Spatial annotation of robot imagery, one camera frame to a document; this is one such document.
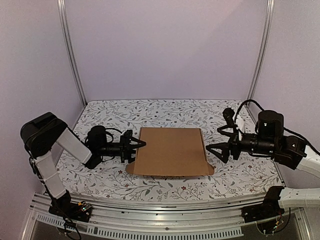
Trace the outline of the brown cardboard paper box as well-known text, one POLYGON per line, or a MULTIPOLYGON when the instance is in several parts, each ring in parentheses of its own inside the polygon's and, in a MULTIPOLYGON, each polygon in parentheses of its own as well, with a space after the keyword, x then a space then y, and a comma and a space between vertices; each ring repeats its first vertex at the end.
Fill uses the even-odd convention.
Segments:
POLYGON ((142 127, 139 139, 146 145, 136 150, 127 173, 151 177, 211 176, 200 128, 142 127))

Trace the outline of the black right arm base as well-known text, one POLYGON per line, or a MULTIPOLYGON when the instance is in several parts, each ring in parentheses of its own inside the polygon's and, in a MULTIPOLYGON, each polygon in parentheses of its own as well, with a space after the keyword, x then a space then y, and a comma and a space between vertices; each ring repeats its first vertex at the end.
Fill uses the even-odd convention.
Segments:
POLYGON ((273 223, 258 223, 258 230, 264 235, 280 232, 280 221, 285 209, 280 207, 280 193, 283 186, 272 186, 263 198, 262 203, 245 206, 241 209, 241 216, 245 223, 258 222, 275 217, 273 223))

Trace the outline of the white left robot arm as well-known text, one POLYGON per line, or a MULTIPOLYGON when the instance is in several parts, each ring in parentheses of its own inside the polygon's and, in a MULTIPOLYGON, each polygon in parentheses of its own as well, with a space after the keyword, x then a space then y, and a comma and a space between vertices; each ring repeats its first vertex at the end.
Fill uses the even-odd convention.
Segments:
POLYGON ((30 165, 49 195, 57 200, 55 209, 63 216, 74 213, 74 205, 63 198, 68 195, 52 158, 52 147, 58 144, 87 169, 93 170, 103 162, 104 157, 119 157, 121 162, 132 163, 133 154, 146 142, 133 136, 132 130, 120 134, 119 142, 112 137, 112 128, 96 125, 90 129, 84 141, 69 128, 67 123, 47 112, 27 123, 20 130, 24 148, 29 154, 30 165))

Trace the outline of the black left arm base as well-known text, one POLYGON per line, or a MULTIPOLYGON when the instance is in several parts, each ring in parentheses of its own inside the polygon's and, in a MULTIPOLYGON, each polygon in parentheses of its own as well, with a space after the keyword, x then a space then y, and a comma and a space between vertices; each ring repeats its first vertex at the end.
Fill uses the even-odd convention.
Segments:
POLYGON ((50 214, 65 219, 68 218, 69 220, 89 222, 93 210, 91 203, 84 200, 77 203, 71 202, 72 198, 68 190, 58 198, 54 198, 51 195, 49 196, 51 198, 51 205, 49 207, 50 214))

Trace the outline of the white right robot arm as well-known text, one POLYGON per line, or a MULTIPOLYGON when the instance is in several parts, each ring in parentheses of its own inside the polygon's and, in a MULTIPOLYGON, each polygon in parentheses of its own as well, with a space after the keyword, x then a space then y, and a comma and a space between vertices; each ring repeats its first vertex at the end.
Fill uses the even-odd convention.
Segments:
POLYGON ((269 158, 290 172, 285 173, 286 186, 272 186, 256 207, 262 218, 286 208, 318 208, 320 206, 320 152, 303 136, 290 132, 285 135, 284 116, 273 110, 258 114, 255 133, 246 133, 244 121, 231 108, 222 113, 226 124, 217 132, 226 142, 209 144, 206 150, 223 163, 238 160, 241 153, 251 157, 269 158))

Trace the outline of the floral patterned table mat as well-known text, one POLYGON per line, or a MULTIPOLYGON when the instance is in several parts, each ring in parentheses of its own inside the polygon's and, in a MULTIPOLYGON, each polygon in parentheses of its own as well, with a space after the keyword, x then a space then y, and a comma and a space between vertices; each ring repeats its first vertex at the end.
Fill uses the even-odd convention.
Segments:
MULTIPOLYGON (((80 139, 96 125, 113 129, 116 138, 125 130, 135 137, 142 127, 200 128, 205 144, 225 142, 217 133, 225 124, 223 110, 236 110, 237 100, 104 100, 85 107, 74 132, 80 139)), ((96 198, 148 202, 183 202, 226 199, 265 194, 283 182, 274 163, 267 158, 242 153, 238 160, 222 163, 213 154, 208 162, 212 176, 193 178, 137 176, 125 171, 119 158, 106 160, 95 169, 85 168, 69 153, 63 152, 57 170, 64 187, 72 194, 96 198)))

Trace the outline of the aluminium front rail frame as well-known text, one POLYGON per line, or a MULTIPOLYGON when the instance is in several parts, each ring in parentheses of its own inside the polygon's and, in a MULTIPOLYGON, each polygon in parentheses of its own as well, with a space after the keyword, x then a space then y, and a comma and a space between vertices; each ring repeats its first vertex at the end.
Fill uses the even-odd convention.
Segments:
POLYGON ((23 240, 310 240, 305 211, 285 212, 280 232, 267 234, 256 222, 246 223, 241 209, 262 201, 260 194, 216 200, 152 202, 73 195, 74 202, 92 204, 88 222, 64 228, 61 217, 49 213, 50 198, 36 193, 22 229, 23 240))

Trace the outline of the right aluminium corner post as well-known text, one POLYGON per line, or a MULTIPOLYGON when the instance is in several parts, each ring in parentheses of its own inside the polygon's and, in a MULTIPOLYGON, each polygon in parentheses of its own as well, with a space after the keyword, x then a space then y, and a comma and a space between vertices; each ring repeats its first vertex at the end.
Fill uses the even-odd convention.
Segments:
POLYGON ((257 61, 253 71, 252 80, 249 85, 248 93, 246 96, 247 100, 253 99, 256 92, 256 88, 258 85, 258 81, 259 81, 263 63, 264 63, 265 54, 267 51, 268 40, 269 40, 271 27, 272 27, 274 8, 275 8, 275 0, 267 0, 262 38, 261 38, 260 47, 257 55, 257 61))

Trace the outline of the aluminium corner post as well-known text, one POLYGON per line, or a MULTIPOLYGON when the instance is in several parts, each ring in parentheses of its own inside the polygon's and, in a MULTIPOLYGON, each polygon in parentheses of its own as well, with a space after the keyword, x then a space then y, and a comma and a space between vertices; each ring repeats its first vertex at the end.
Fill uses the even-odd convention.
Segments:
POLYGON ((66 2, 64 0, 57 0, 57 9, 58 9, 62 35, 64 39, 64 44, 67 52, 71 73, 73 76, 73 80, 75 83, 75 87, 76 87, 80 102, 85 107, 88 104, 88 101, 87 101, 84 87, 80 78, 80 73, 78 70, 78 65, 77 65, 77 61, 76 61, 76 57, 73 49, 72 38, 71 38, 69 24, 68 24, 66 2))
POLYGON ((249 85, 248 93, 246 96, 247 100, 253 99, 256 92, 256 88, 258 85, 258 81, 259 81, 263 63, 264 63, 265 54, 267 51, 268 40, 269 40, 271 27, 272 27, 274 8, 275 8, 275 0, 267 0, 262 38, 261 38, 260 47, 257 55, 257 61, 253 71, 252 80, 249 85))

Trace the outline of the left aluminium corner post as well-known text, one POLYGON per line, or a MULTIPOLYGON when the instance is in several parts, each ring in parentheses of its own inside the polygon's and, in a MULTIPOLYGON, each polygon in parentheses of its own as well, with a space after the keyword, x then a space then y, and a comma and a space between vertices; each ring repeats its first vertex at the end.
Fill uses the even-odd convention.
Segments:
POLYGON ((62 35, 64 39, 64 44, 67 52, 71 73, 73 76, 73 80, 75 83, 75 87, 76 87, 80 102, 85 107, 88 104, 88 101, 87 101, 84 87, 80 78, 80 73, 78 70, 78 65, 77 65, 77 61, 76 61, 76 57, 73 49, 72 38, 71 38, 69 24, 68 24, 66 2, 64 0, 57 0, 57 9, 58 9, 62 35))

